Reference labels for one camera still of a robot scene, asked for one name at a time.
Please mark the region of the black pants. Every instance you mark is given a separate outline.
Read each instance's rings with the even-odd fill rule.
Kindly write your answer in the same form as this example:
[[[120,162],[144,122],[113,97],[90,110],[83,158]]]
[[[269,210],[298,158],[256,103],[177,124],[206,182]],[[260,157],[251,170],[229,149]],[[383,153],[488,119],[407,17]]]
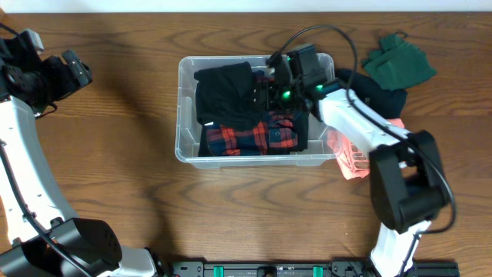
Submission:
[[[267,112],[252,129],[208,123],[201,129],[200,157],[289,155],[308,148],[308,114]]]

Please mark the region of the dark navy shirt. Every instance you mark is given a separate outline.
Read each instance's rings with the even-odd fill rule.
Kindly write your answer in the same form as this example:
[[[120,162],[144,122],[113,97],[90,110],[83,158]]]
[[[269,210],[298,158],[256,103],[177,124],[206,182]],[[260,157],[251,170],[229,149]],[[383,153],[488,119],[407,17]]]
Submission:
[[[351,89],[365,105],[386,119],[400,118],[408,96],[404,89],[382,89],[372,78],[360,73],[354,76]]]

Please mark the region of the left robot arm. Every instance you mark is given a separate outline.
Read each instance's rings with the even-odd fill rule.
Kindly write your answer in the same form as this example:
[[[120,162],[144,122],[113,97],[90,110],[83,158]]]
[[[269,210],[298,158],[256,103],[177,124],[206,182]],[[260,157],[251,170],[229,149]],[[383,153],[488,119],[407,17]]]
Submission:
[[[72,51],[41,59],[30,29],[1,40],[1,200],[12,247],[6,276],[167,276],[148,249],[120,245],[102,220],[83,219],[61,193],[40,146],[36,120],[89,85],[91,69]]]

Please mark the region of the red navy plaid shirt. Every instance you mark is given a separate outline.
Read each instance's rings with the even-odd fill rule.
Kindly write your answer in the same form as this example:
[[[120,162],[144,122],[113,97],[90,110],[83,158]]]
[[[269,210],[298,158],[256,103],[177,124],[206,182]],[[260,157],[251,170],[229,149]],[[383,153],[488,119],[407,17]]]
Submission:
[[[249,105],[263,72],[212,69],[196,73],[200,157],[288,155],[307,148],[307,116],[256,112]]]

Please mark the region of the green garment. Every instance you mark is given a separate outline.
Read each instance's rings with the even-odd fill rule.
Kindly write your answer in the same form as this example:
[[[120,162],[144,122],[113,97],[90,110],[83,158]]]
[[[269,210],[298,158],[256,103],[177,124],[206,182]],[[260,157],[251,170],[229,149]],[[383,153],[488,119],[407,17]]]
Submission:
[[[379,48],[361,61],[365,72],[384,90],[411,88],[437,74],[425,52],[406,41],[407,33],[380,38]]]

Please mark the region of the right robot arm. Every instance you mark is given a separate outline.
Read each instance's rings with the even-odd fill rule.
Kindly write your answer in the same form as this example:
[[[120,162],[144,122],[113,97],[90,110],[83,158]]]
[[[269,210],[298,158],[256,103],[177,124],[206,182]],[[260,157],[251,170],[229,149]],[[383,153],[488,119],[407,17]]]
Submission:
[[[313,45],[277,50],[265,64],[272,79],[259,89],[259,107],[310,112],[368,157],[372,206],[381,227],[364,275],[413,275],[421,237],[450,229],[451,224],[432,229],[431,223],[442,208],[456,205],[434,137],[397,127],[365,104],[357,95],[355,70],[327,79]]]

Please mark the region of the pink printed t-shirt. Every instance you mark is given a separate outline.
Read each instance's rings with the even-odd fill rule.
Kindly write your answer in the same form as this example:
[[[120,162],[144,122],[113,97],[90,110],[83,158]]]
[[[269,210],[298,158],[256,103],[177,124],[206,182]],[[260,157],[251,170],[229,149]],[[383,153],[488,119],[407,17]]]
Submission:
[[[370,174],[369,160],[355,144],[336,130],[327,132],[327,145],[337,152],[337,163],[347,179],[365,178]]]

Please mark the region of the black garment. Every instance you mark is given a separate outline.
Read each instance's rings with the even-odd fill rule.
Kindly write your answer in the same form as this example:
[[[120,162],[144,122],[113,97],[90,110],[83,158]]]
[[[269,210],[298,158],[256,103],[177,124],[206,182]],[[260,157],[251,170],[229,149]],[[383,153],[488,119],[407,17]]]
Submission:
[[[206,68],[194,73],[197,121],[213,122],[238,131],[254,128],[261,120],[253,103],[255,79],[249,62]]]

